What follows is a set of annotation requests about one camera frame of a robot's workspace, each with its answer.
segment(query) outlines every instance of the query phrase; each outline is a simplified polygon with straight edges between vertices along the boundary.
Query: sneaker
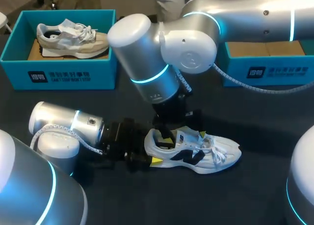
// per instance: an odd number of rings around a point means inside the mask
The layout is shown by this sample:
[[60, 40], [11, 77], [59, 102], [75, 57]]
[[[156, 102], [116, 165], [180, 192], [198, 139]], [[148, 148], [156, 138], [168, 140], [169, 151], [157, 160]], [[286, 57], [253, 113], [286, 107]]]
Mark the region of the sneaker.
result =
[[43, 48], [44, 57], [70, 55], [85, 59], [95, 57], [109, 48], [106, 34], [67, 19], [56, 26], [39, 24], [37, 39]]
[[156, 129], [151, 129], [145, 137], [146, 153], [157, 158], [152, 167], [185, 166], [198, 174], [211, 174], [232, 166], [241, 157], [239, 144], [230, 139], [208, 134], [202, 137], [200, 132], [188, 127], [171, 132], [176, 138], [175, 144], [167, 143]]

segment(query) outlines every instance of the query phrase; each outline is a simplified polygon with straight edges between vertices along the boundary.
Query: logo on box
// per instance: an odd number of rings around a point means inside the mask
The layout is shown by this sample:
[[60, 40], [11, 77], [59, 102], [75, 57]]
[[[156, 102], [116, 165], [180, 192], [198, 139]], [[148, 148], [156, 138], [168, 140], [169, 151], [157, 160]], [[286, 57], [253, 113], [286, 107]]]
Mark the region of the logo on box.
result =
[[28, 75], [33, 83], [48, 83], [44, 72], [28, 72]]
[[247, 74], [248, 79], [250, 78], [262, 78], [264, 75], [266, 67], [250, 67]]

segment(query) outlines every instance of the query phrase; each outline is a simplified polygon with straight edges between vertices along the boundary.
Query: shoe box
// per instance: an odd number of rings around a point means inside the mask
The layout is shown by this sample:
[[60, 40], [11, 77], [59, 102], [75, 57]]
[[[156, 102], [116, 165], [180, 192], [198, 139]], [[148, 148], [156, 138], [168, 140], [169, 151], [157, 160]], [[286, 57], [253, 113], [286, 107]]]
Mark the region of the shoe box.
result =
[[59, 25], [65, 19], [108, 33], [115, 10], [22, 11], [0, 57], [15, 90], [111, 90], [117, 59], [107, 54], [91, 59], [43, 57], [36, 39], [37, 25]]
[[[216, 62], [248, 85], [304, 85], [314, 81], [314, 41], [224, 43]], [[223, 84], [237, 86], [226, 79]]]

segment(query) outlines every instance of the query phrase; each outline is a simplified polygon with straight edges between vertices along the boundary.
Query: white cable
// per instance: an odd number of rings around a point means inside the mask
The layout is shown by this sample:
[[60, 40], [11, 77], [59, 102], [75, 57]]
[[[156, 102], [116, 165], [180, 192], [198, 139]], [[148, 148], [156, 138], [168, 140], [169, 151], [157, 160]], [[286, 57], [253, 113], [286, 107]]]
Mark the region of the white cable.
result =
[[299, 87], [296, 87], [296, 88], [293, 88], [293, 89], [287, 89], [287, 90], [260, 89], [260, 88], [256, 88], [256, 87], [244, 84], [241, 81], [238, 81], [238, 80], [232, 78], [231, 76], [229, 76], [226, 73], [224, 73], [219, 67], [217, 67], [216, 64], [213, 64], [212, 67], [214, 67], [214, 69], [216, 71], [218, 71], [219, 74], [221, 74], [223, 77], [225, 77], [226, 79], [230, 80], [231, 82], [233, 82], [233, 83], [235, 83], [237, 85], [240, 85], [240, 86], [242, 86], [242, 87], [244, 87], [246, 89], [253, 90], [253, 91], [256, 91], [256, 92], [259, 92], [259, 93], [264, 93], [264, 94], [291, 94], [291, 93], [296, 93], [296, 92], [308, 89], [308, 88], [310, 88], [310, 87], [312, 87], [314, 85], [314, 81], [312, 81], [312, 82], [310, 82], [308, 84], [305, 84], [305, 85], [302, 85], [302, 86], [299, 86]]
[[88, 145], [81, 137], [79, 137], [75, 132], [73, 132], [72, 130], [70, 130], [69, 128], [67, 127], [64, 127], [64, 126], [61, 126], [61, 125], [53, 125], [53, 124], [48, 124], [48, 125], [45, 125], [41, 130], [39, 130], [33, 137], [33, 139], [31, 140], [31, 143], [30, 143], [30, 148], [31, 149], [34, 149], [34, 146], [35, 146], [35, 143], [37, 141], [37, 139], [39, 138], [40, 135], [42, 135], [43, 133], [45, 132], [48, 132], [52, 129], [61, 129], [61, 130], [64, 130], [66, 131], [67, 133], [69, 133], [71, 136], [73, 136], [74, 138], [76, 138], [80, 143], [83, 144], [84, 147], [86, 147], [87, 149], [99, 154], [99, 155], [102, 155], [103, 154], [103, 151], [102, 150], [99, 150], [99, 149], [96, 149], [96, 148], [93, 148], [91, 147], [90, 145]]

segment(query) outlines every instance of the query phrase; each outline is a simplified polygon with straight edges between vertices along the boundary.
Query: white shoelace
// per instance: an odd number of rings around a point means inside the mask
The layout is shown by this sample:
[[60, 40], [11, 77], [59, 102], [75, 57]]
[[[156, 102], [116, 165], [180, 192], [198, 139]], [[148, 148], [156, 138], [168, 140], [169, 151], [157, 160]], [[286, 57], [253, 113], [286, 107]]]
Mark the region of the white shoelace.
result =
[[76, 26], [78, 29], [81, 30], [81, 34], [74, 36], [74, 38], [79, 38], [82, 37], [83, 39], [80, 41], [82, 43], [83, 41], [94, 41], [96, 38], [96, 30], [97, 29], [92, 29], [92, 27], [85, 26], [84, 24], [77, 23]]
[[225, 154], [227, 151], [223, 147], [215, 146], [214, 141], [207, 134], [204, 136], [204, 138], [200, 138], [200, 144], [201, 147], [198, 147], [197, 145], [195, 146], [195, 149], [212, 153], [215, 164], [219, 164], [220, 162], [226, 160]]

